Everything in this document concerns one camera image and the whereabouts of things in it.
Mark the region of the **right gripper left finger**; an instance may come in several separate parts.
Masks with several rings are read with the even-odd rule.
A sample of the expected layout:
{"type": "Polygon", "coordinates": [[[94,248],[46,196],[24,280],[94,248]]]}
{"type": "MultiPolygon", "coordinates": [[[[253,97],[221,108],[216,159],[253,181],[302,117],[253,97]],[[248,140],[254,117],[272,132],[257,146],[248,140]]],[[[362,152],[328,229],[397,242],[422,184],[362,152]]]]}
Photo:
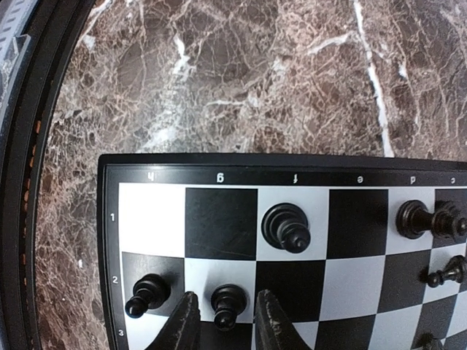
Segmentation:
{"type": "Polygon", "coordinates": [[[201,315],[198,296],[185,292],[165,325],[146,350],[200,349],[201,315]]]}

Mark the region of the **black and grey chessboard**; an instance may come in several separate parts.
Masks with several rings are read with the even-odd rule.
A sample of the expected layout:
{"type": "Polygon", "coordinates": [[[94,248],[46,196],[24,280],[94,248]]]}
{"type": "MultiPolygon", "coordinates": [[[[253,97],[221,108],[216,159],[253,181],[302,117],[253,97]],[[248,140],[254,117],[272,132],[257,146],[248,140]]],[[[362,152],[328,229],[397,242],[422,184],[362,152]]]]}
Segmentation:
{"type": "Polygon", "coordinates": [[[312,349],[466,347],[466,284],[428,286],[466,255],[428,230],[395,226],[399,207],[454,201],[466,215],[458,161],[279,154],[120,154],[98,163],[98,247],[111,349],[145,349],[185,292],[198,296],[202,349],[254,349],[255,301],[269,289],[312,349]],[[263,215],[300,207],[311,242],[299,254],[270,246],[263,215]],[[134,284],[155,273],[171,287],[160,307],[125,312],[134,284]],[[230,331],[214,324],[211,295],[239,285],[247,307],[230,331]]]}

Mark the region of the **fallen black piece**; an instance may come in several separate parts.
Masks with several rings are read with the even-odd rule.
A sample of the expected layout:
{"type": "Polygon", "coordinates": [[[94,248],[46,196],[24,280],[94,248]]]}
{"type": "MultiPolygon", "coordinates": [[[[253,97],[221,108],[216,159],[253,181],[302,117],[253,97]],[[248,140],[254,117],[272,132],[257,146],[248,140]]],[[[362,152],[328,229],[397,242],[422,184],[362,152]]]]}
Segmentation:
{"type": "Polygon", "coordinates": [[[429,287],[436,288],[446,281],[463,283],[466,278],[466,258],[463,255],[452,257],[443,270],[432,272],[427,277],[429,287]]]}

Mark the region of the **black front rail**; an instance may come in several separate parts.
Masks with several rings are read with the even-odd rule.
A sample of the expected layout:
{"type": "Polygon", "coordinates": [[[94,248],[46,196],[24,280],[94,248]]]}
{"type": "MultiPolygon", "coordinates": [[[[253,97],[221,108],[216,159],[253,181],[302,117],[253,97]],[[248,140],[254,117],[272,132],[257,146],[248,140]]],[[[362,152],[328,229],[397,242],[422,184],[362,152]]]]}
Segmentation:
{"type": "Polygon", "coordinates": [[[35,1],[1,104],[1,347],[39,349],[35,235],[53,110],[92,1],[35,1]]]}

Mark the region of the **black king standing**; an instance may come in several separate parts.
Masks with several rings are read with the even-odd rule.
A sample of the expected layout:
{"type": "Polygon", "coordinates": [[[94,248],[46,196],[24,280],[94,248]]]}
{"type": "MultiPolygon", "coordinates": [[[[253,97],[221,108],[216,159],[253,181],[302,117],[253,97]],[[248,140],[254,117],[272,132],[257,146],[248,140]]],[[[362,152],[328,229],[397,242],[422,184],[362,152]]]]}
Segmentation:
{"type": "Polygon", "coordinates": [[[449,238],[460,243],[466,237],[466,215],[454,201],[436,203],[431,232],[435,238],[449,238]]]}

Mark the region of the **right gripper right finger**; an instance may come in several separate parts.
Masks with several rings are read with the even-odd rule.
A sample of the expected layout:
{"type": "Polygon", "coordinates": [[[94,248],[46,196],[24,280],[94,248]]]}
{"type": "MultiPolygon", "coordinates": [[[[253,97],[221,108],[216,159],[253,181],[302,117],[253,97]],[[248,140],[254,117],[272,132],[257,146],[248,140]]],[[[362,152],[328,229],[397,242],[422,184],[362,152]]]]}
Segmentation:
{"type": "Polygon", "coordinates": [[[255,347],[265,350],[310,350],[269,289],[261,290],[256,297],[255,347]]]}

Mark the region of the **black queen standing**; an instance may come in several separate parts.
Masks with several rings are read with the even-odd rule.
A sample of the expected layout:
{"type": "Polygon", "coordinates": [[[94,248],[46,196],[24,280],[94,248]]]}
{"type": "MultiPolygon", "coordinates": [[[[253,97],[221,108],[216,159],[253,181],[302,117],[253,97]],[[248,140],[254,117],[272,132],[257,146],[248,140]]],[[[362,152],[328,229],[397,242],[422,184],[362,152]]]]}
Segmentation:
{"type": "Polygon", "coordinates": [[[395,217],[398,233],[408,239],[418,239],[433,226],[434,213],[429,212],[427,206],[419,200],[404,202],[395,217]]]}

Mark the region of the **black bishop standing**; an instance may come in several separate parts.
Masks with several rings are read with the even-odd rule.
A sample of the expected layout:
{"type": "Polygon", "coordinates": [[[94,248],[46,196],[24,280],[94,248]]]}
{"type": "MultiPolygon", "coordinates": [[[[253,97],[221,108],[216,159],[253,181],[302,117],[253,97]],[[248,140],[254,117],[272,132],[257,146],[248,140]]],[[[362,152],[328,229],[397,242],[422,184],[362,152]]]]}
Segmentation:
{"type": "Polygon", "coordinates": [[[263,215],[261,233],[270,246],[292,254],[304,252],[311,242],[307,216],[292,203],[269,208],[263,215]]]}

